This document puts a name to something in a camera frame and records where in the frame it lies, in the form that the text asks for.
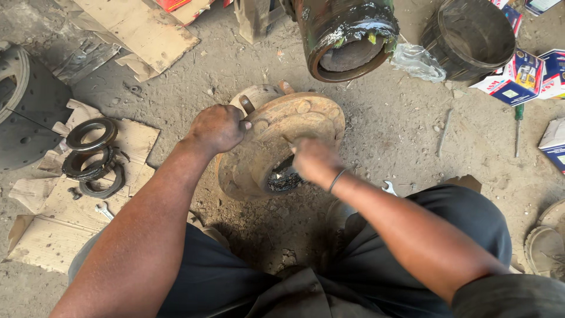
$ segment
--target concrete floor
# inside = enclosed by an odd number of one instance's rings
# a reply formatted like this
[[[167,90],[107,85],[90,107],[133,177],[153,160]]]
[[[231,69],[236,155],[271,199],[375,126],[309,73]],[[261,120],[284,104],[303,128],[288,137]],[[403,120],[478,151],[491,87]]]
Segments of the concrete floor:
[[[18,3],[26,2],[10,0],[8,5]],[[439,0],[396,1],[395,16],[402,34],[418,43],[440,4]],[[537,18],[521,6],[518,10],[524,14],[518,47],[533,54],[563,47],[563,2]],[[109,61],[73,87],[77,100],[108,117],[130,118],[161,129],[148,159],[151,166],[163,162],[200,110],[227,104],[250,85],[286,79],[297,91],[315,88],[342,106],[352,129],[346,132],[341,155],[347,165],[358,164],[357,173],[364,177],[368,173],[374,184],[382,186],[383,180],[390,180],[397,194],[406,196],[412,193],[412,183],[420,191],[453,176],[474,175],[483,183],[483,195],[506,216],[514,265],[529,271],[523,256],[524,239],[544,209],[565,197],[565,178],[537,149],[547,123],[565,116],[563,101],[527,103],[520,158],[514,158],[514,110],[467,88],[468,83],[453,83],[465,92],[456,100],[443,84],[411,78],[389,64],[350,85],[321,83],[307,71],[296,23],[285,17],[273,25],[264,41],[250,45],[238,35],[233,7],[223,9],[221,2],[188,28],[202,42],[161,76],[138,84],[132,71]],[[279,49],[285,53],[282,61],[277,57]],[[123,83],[139,85],[143,99],[127,92]],[[213,96],[207,94],[211,87],[216,90]],[[121,99],[118,104],[112,103],[115,97]],[[433,126],[441,127],[452,107],[455,112],[440,159],[435,152],[441,132]],[[35,169],[36,165],[0,172],[0,237],[6,237],[16,215],[28,213],[7,197],[12,183],[51,176]],[[283,248],[295,251],[300,264],[316,265],[322,253],[317,244],[322,238],[322,220],[332,200],[317,187],[307,186],[268,201],[234,201],[219,189],[210,166],[197,188],[193,210],[206,225],[217,226],[228,237],[236,255],[273,273],[281,267]],[[282,218],[276,213],[279,207],[287,207],[290,214]],[[6,240],[0,240],[0,251],[5,255]],[[0,316],[47,316],[66,286],[65,275],[17,262],[2,263]]]

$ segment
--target forearm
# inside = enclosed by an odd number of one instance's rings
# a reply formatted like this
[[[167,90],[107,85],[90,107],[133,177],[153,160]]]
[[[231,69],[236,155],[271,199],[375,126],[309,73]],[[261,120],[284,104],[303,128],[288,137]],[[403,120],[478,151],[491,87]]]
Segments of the forearm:
[[[326,187],[333,179],[326,178]],[[332,193],[356,208],[398,262],[448,303],[463,285],[508,270],[452,224],[410,200],[345,173]]]
[[[186,217],[212,158],[191,139],[106,227],[52,317],[154,317],[178,274]]]

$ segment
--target screwdriver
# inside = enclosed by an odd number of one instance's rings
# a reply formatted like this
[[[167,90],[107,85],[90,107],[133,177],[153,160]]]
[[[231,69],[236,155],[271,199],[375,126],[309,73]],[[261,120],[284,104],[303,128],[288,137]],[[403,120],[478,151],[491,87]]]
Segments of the screwdriver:
[[[516,153],[514,157],[518,158],[518,145],[520,144],[520,122],[524,119],[524,104],[516,105],[515,107],[516,116]]]

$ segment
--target black wristband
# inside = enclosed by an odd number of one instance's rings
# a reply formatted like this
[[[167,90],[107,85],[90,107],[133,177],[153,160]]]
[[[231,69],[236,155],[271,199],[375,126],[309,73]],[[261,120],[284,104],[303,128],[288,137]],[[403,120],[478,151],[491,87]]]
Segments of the black wristband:
[[[340,173],[337,175],[337,177],[333,180],[332,185],[329,186],[329,189],[328,189],[328,192],[329,192],[329,193],[332,193],[332,188],[333,188],[333,186],[336,184],[336,181],[341,177],[341,175],[342,175],[345,171],[347,171],[347,168],[341,170],[341,172],[340,172]]]

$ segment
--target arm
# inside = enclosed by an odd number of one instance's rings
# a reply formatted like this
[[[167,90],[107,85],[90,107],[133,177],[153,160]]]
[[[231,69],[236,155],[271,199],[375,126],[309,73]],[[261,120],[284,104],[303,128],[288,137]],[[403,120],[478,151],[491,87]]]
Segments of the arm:
[[[212,158],[243,140],[242,111],[203,110],[155,175],[108,224],[50,317],[155,317],[179,272],[186,218]]]
[[[301,139],[297,145],[293,166],[303,178],[329,189],[343,169],[338,154],[318,139]],[[336,181],[332,193],[357,209],[397,261],[448,304],[463,285],[509,273],[470,237],[412,201],[347,172]]]

